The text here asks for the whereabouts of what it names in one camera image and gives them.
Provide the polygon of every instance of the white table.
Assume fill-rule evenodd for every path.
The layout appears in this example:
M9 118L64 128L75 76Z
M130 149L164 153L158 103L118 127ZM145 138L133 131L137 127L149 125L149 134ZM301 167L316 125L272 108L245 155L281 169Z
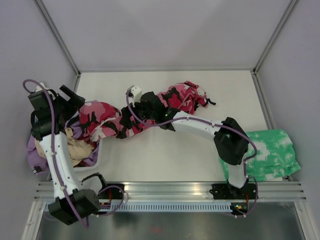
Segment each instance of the white table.
M85 72L76 93L87 101L107 102L121 109L132 85L157 94L184 81L199 85L217 103L198 108L196 116L210 120L232 117L245 131L267 129L249 71ZM100 148L100 165L77 172L79 179L100 172L106 181L115 182L225 180L215 144L189 133L153 127L126 139L104 138Z

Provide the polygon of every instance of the beige cloth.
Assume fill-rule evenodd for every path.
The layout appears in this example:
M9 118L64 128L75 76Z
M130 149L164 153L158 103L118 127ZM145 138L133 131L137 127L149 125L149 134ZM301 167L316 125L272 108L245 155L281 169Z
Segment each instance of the beige cloth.
M82 159L88 158L95 148L90 144L86 143L84 140L73 139L72 136L74 135L74 133L72 132L71 127L67 127L65 129L65 134L68 142L68 149L70 153L72 166L74 167L78 165ZM46 159L45 151L40 146L39 141L36 139L34 141L38 154Z

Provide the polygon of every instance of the gray floor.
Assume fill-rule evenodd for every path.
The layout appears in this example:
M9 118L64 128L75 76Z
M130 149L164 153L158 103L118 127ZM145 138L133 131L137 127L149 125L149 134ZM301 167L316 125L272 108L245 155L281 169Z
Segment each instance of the gray floor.
M245 219L222 213L151 212L90 218L90 228L42 218L38 240L304 240L293 205L260 203Z

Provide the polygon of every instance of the white wall panel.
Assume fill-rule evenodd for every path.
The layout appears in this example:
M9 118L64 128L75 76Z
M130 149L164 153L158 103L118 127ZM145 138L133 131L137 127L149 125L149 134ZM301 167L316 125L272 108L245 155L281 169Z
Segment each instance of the white wall panel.
M288 132L302 169L296 177L320 226L320 1L300 1L259 76L277 128Z
M22 237L37 177L27 163L31 103L24 79L57 89L75 74L32 0L0 1L0 238Z
M43 0L81 71L253 68L289 0Z

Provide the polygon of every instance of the green cloth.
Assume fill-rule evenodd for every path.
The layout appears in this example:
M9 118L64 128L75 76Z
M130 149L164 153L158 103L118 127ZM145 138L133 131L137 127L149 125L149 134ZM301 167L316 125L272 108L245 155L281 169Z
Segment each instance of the green cloth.
M273 178L289 176L301 167L296 161L296 154L288 134L280 129L246 132L258 150L254 158L249 159L246 166L248 176L257 181L267 181ZM254 154L249 144L246 156ZM228 179L228 165L221 161L225 179Z

